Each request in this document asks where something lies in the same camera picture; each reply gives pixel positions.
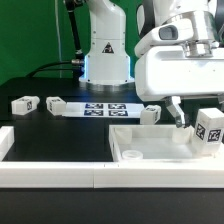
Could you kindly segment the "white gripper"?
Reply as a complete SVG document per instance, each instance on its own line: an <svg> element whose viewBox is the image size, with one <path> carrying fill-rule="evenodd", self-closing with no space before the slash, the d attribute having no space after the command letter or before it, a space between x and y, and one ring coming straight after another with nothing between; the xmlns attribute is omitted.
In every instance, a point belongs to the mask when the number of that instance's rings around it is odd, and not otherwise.
<svg viewBox="0 0 224 224"><path fill-rule="evenodd" d="M187 128L189 117L179 96L224 93L224 49L214 49L211 58L186 58L181 46L153 47L135 65L135 84L142 101L167 97L176 127Z"/></svg>

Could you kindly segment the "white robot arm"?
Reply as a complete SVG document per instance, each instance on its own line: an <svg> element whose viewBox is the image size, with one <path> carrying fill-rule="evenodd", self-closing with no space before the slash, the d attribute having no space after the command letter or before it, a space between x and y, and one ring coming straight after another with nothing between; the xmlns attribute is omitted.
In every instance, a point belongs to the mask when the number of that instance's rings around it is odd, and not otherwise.
<svg viewBox="0 0 224 224"><path fill-rule="evenodd" d="M64 3L84 67L82 85L104 90L133 83L141 100L165 101L179 127L189 125L183 99L216 97L224 108L224 0L142 0L134 77L124 11L110 0Z"/></svg>

